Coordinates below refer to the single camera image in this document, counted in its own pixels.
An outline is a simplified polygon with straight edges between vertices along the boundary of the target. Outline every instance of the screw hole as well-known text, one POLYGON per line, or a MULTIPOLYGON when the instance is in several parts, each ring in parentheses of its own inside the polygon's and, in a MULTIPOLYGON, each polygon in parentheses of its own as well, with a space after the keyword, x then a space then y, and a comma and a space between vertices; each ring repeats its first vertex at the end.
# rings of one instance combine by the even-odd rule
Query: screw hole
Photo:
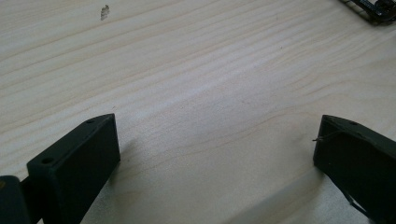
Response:
POLYGON ((51 162, 53 162, 53 158, 46 158, 46 159, 41 161, 41 163, 43 163, 43 164, 49 164, 51 162))

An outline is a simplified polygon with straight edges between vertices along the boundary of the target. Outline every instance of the light wooden surface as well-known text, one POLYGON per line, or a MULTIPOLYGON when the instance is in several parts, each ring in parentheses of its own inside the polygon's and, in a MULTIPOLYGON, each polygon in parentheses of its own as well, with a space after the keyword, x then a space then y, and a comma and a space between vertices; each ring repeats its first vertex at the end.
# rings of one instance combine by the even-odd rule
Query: light wooden surface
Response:
POLYGON ((396 139, 395 36, 337 0, 0 1, 0 175, 115 113, 83 223, 368 223, 311 140, 323 114, 396 139))

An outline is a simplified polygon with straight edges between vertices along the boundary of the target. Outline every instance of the wooden table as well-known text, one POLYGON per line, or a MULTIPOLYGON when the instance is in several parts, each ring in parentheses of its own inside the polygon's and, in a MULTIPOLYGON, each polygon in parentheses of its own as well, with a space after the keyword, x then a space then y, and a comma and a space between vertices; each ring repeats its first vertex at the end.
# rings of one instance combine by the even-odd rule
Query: wooden table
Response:
POLYGON ((312 139, 323 114, 396 138, 395 35, 337 0, 0 1, 0 175, 115 113, 82 223, 368 223, 312 139))

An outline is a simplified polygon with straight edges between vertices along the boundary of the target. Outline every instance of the black clamp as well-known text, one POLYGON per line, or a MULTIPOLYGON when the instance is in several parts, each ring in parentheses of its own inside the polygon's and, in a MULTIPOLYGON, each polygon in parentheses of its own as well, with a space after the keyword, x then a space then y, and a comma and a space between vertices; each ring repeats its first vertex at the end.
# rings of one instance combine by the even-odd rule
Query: black clamp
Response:
POLYGON ((376 21, 396 20, 396 2, 394 0, 377 0, 374 4, 369 0, 350 1, 361 7, 361 9, 376 21))
POLYGON ((357 122, 324 115, 314 164, 375 223, 396 223, 396 142, 357 122))
POLYGON ((120 162, 114 114, 89 119, 27 163, 0 176, 0 223, 78 224, 120 162))

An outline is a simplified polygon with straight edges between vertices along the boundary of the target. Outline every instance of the black object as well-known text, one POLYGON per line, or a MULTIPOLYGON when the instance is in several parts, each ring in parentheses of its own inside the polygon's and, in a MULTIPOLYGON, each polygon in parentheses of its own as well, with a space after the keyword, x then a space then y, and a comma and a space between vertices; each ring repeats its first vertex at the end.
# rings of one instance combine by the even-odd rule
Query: black object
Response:
POLYGON ((27 163, 0 176, 0 223, 78 224, 120 162, 115 116, 89 119, 27 163))
POLYGON ((324 115, 314 164, 375 223, 396 223, 396 142, 357 122, 324 115))
POLYGON ((366 11, 376 21, 396 20, 396 3, 394 0, 377 0, 374 4, 368 0, 351 1, 366 11))

